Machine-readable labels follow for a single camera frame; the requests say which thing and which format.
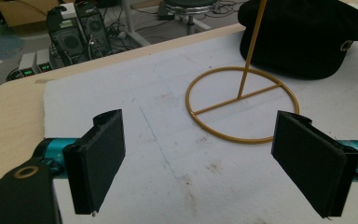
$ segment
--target floor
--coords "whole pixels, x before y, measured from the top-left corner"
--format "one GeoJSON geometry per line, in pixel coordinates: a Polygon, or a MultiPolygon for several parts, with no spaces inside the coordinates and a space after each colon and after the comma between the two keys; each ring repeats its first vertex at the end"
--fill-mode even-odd
{"type": "MultiPolygon", "coordinates": [[[[195,19],[209,25],[212,29],[234,24],[237,22],[237,10],[245,1],[220,1],[219,10],[205,15],[197,15],[195,19]]],[[[120,6],[101,8],[100,10],[104,15],[104,22],[107,27],[120,18],[119,29],[126,31],[125,15],[120,13],[120,6]]],[[[151,44],[186,35],[186,26],[183,21],[177,18],[174,21],[158,21],[157,11],[158,7],[133,10],[134,28],[139,35],[151,44]]],[[[114,49],[131,50],[140,48],[136,42],[128,37],[123,38],[122,41],[114,41],[113,44],[114,49]]],[[[11,72],[17,70],[23,54],[48,49],[50,45],[51,40],[48,31],[24,32],[23,30],[19,31],[9,28],[5,24],[0,24],[0,60],[2,61],[0,63],[0,85],[7,82],[7,76],[11,72]]]]}

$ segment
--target gray floor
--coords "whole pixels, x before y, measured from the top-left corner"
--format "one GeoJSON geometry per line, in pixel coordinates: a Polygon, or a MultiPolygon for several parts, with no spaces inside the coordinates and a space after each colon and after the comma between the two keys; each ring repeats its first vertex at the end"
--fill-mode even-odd
{"type": "MultiPolygon", "coordinates": [[[[237,22],[237,9],[244,1],[221,1],[220,4],[233,5],[231,7],[222,7],[220,13],[208,13],[206,15],[197,15],[196,19],[211,26],[213,29],[218,27],[227,26],[237,22]]],[[[156,14],[157,7],[150,7],[142,9],[148,13],[133,11],[132,18],[135,25],[135,30],[138,34],[143,36],[147,41],[156,44],[162,41],[178,38],[186,35],[186,26],[182,21],[158,21],[156,14]]],[[[108,8],[105,15],[105,24],[109,25],[116,21],[120,14],[120,7],[108,8]]],[[[121,15],[120,21],[124,22],[124,15],[121,15]]],[[[131,48],[139,48],[136,43],[130,39],[124,39],[125,45],[131,48]]],[[[39,49],[47,49],[51,44],[47,31],[42,32],[26,32],[19,33],[15,29],[11,29],[6,25],[0,24],[0,85],[4,84],[7,75],[19,67],[21,56],[25,53],[35,52],[39,49]]],[[[122,43],[115,45],[114,48],[122,48],[122,43]]]]}

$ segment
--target black electronic device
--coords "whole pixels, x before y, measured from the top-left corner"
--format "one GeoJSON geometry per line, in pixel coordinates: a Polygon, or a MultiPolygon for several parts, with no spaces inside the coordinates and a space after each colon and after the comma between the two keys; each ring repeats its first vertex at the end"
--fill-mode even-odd
{"type": "Polygon", "coordinates": [[[47,27],[52,44],[57,49],[65,66],[88,61],[86,40],[77,17],[64,18],[63,6],[48,12],[47,27]]]}
{"type": "Polygon", "coordinates": [[[89,58],[92,60],[109,55],[112,48],[100,10],[93,3],[85,1],[76,5],[76,14],[87,41],[89,58]]]}
{"type": "Polygon", "coordinates": [[[0,224],[62,223],[54,177],[67,176],[77,214],[99,212],[125,157],[122,111],[93,123],[78,139],[44,139],[31,159],[0,179],[0,224]]]}
{"type": "Polygon", "coordinates": [[[278,111],[271,153],[321,217],[340,217],[358,180],[358,140],[334,140],[311,123],[278,111]]]}

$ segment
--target stool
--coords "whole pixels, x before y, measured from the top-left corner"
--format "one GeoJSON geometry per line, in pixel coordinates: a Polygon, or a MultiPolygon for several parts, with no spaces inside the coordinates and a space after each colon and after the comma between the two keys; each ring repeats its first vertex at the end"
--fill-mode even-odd
{"type": "Polygon", "coordinates": [[[218,0],[164,0],[163,2],[169,12],[188,16],[187,34],[192,35],[195,33],[193,16],[214,10],[218,0]]]}

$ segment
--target black cap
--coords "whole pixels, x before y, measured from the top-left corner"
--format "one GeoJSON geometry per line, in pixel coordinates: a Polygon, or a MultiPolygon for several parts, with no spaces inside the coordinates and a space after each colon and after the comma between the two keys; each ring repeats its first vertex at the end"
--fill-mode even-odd
{"type": "MultiPolygon", "coordinates": [[[[260,0],[241,5],[246,59],[260,0]]],[[[358,41],[358,9],[338,0],[268,0],[252,64],[285,75],[319,79],[335,74],[347,49],[358,41]]]]}

